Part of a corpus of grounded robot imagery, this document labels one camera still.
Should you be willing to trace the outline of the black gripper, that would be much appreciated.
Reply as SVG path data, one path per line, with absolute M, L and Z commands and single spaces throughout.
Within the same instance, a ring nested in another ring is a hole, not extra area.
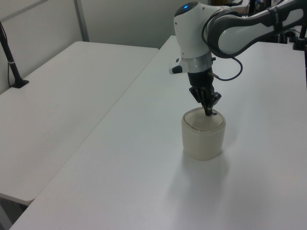
M 189 88 L 190 93 L 202 105 L 206 116 L 211 116 L 213 114 L 213 107 L 222 97 L 218 92 L 211 94 L 211 91 L 214 91 L 211 72 L 188 73 L 188 78 L 191 85 L 191 88 Z

